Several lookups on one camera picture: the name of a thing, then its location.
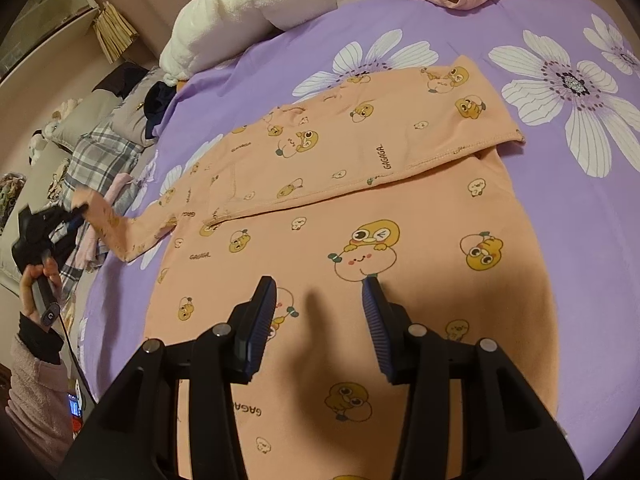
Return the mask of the pink fuzzy left forearm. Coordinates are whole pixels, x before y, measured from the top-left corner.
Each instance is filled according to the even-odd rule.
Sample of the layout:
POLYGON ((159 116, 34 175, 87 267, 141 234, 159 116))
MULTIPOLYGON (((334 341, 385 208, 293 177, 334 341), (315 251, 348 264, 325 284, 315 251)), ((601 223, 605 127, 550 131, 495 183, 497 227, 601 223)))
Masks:
POLYGON ((73 444, 62 337, 43 327, 39 315, 22 314, 12 341, 12 376, 6 414, 17 435, 50 474, 73 444))

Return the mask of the person's left hand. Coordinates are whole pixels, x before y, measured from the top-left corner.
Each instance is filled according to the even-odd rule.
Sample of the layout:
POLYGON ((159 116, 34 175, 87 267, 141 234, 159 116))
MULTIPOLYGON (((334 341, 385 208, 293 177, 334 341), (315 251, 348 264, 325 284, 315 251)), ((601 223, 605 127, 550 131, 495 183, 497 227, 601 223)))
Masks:
POLYGON ((36 292, 36 284, 40 276, 45 276, 49 282, 50 289, 56 299, 61 298, 62 280, 58 273, 58 265, 51 257, 44 260, 44 263, 33 266, 26 266, 20 283, 20 297, 22 302, 22 315, 29 318, 45 332, 50 330, 50 325, 42 322, 42 314, 39 311, 37 300, 40 295, 36 292))

